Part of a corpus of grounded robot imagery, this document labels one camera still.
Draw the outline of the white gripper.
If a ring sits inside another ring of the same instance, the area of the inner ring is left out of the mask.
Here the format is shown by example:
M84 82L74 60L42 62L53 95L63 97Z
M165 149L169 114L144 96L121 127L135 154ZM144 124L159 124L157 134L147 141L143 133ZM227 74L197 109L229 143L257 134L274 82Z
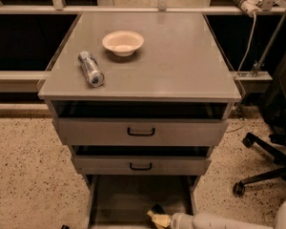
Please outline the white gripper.
M194 217L184 213L175 213L172 217L168 215L154 214L152 215L152 222L157 229L194 229Z

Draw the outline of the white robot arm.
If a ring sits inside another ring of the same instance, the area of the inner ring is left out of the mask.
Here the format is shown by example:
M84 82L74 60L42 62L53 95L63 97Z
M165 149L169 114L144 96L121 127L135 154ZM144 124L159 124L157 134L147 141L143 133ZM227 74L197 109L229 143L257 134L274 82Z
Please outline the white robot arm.
M272 226L226 219L204 212L195 215L159 214L161 209L161 206L155 205L148 211L148 215L157 229L286 229L286 200L277 210Z

